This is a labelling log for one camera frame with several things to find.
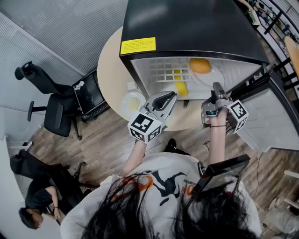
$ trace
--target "shoe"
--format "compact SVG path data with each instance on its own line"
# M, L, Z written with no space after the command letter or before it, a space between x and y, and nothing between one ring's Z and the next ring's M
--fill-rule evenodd
M177 148L177 143L176 143L175 139L170 139L170 140L168 141L167 146L168 146L168 147Z

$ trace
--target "black office chair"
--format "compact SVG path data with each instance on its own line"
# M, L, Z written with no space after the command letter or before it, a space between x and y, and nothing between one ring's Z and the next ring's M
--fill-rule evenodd
M63 205L61 208L63 213L68 213L82 201L83 193L80 186L97 188L97 186L79 182L82 165L86 163L81 162L72 176L67 170L68 167L63 167L61 164L47 165L25 150L20 150L17 155L10 158L10 168L17 175L31 179L39 176L49 177L50 184L57 189L58 199Z
M17 67L14 75L18 80L26 78L43 94L52 93L47 107L34 107L34 101L30 103L27 118L29 122L33 112L46 111L44 127L47 130L68 137L73 122L76 136L79 140L82 140L82 136L78 133L76 121L78 101L71 86L55 83L42 68L32 62Z

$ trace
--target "long black hair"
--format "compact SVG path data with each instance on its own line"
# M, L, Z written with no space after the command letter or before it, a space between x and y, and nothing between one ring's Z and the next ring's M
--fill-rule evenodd
M27 212L26 207L22 207L22 208L19 209L19 215L20 215L22 223L24 223L24 225L26 227L31 228L31 229L37 229L38 228L38 226L36 225L36 222L32 218L32 214Z
M82 239L156 238L143 204L148 188L141 194L138 187L141 175L113 183L85 227ZM182 196L170 228L173 238L210 239L226 235L233 239L256 239L246 226L247 214L238 184L239 181L231 193L225 191L227 185L224 185L197 199L186 200Z

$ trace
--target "wooden floor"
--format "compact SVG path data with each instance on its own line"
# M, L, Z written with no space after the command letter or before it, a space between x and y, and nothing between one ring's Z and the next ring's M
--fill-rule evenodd
M68 138L64 138L42 128L34 137L34 145L29 151L47 164L69 165L71 173L74 173L79 162L85 161L87 165L82 168L80 181L99 184L121 169L133 148L134 140L128 133L127 123L109 109L93 122L79 122L82 141L77 140L73 130ZM171 137L176 139L178 148L206 162L208 152L203 143L209 140L209 129L164 132L148 144L146 153L163 151ZM299 180L284 177L284 170L299 172L299 153L280 150L257 153L237 135L229 134L226 139L226 158L242 154L248 154L251 158L243 174L243 182L260 208L267 211L270 202L276 197L294 198L292 193L296 191ZM265 221L266 213L260 209L258 211L261 221ZM266 230L264 236L271 238L273 232Z

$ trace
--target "mini fridge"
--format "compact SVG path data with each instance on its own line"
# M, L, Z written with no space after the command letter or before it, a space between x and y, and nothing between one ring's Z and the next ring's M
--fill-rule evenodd
M208 60L211 72L193 72L191 58ZM268 63L233 0L128 0L120 59L146 98L175 91L179 100L209 98L213 82L229 93ZM187 95L176 82L185 83Z

